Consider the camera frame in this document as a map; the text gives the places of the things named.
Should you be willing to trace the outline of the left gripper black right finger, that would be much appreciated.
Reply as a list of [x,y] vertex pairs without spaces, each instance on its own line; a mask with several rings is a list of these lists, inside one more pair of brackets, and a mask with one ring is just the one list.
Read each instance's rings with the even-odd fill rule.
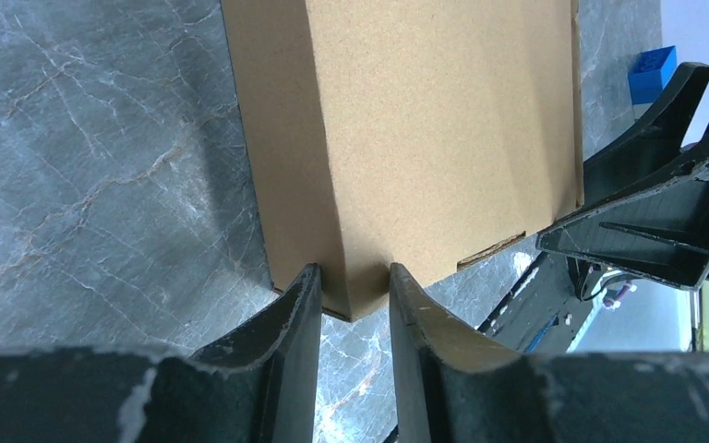
[[709,442],[709,353],[519,353],[391,265],[402,442]]

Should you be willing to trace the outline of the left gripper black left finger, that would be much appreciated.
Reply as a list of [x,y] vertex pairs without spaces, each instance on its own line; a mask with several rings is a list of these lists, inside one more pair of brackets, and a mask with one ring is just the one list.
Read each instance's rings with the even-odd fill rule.
[[0,442],[309,442],[321,270],[190,356],[143,346],[0,348]]

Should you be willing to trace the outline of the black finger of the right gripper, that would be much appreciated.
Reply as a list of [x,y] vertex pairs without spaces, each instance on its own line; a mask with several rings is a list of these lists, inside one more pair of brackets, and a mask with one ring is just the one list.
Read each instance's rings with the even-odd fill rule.
[[593,205],[676,158],[708,83],[709,65],[681,63],[647,111],[584,162],[584,203]]
[[709,274],[709,134],[637,183],[542,231],[538,249],[696,289]]

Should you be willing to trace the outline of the cardboard box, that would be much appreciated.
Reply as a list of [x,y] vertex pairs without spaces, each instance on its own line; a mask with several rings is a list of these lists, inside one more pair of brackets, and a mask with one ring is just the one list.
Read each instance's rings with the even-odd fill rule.
[[583,204],[575,1],[225,1],[274,289],[327,314],[490,257]]

